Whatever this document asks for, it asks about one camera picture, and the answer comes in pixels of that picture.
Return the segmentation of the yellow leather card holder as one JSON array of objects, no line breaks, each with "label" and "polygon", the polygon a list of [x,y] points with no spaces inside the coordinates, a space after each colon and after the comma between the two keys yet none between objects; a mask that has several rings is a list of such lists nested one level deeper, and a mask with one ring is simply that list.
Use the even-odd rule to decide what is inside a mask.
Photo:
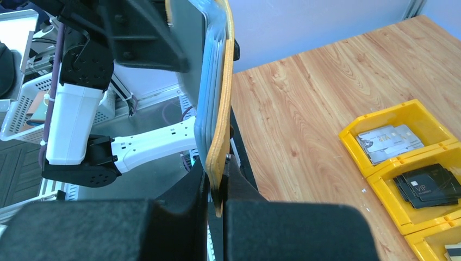
[{"label": "yellow leather card holder", "polygon": [[216,216],[223,212],[221,181],[230,149],[234,31],[228,1],[166,1],[167,21],[189,64],[179,74],[195,108],[198,155],[210,183]]}]

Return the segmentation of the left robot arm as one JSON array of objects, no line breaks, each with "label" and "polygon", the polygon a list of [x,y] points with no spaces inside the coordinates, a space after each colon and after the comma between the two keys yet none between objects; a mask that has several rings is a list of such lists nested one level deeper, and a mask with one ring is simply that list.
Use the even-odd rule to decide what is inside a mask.
[{"label": "left robot arm", "polygon": [[45,179],[106,186],[150,161],[195,148],[194,118],[137,135],[93,135],[114,65],[187,73],[165,1],[36,1],[61,22],[41,145]]}]

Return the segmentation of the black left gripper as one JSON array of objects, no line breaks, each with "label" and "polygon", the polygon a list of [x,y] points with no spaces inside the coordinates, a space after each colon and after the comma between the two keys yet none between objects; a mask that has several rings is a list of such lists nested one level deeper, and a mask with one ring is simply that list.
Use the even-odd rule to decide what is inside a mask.
[{"label": "black left gripper", "polygon": [[35,0],[32,3],[88,40],[108,40],[121,66],[186,73],[185,52],[167,24],[165,1]]}]

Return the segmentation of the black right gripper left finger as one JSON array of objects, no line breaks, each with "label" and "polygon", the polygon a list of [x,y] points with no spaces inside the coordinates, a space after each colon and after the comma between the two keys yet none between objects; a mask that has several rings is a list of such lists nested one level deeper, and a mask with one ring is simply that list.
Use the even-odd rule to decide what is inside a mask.
[{"label": "black right gripper left finger", "polygon": [[208,178],[200,159],[156,199],[25,205],[1,260],[206,260]]}]

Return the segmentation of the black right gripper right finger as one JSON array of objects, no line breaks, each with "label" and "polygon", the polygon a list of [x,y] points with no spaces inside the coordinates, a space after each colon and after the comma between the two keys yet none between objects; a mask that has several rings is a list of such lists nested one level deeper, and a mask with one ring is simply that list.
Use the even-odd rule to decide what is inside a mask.
[{"label": "black right gripper right finger", "polygon": [[379,260],[369,224],[354,207],[269,201],[233,155],[221,188],[224,260]]}]

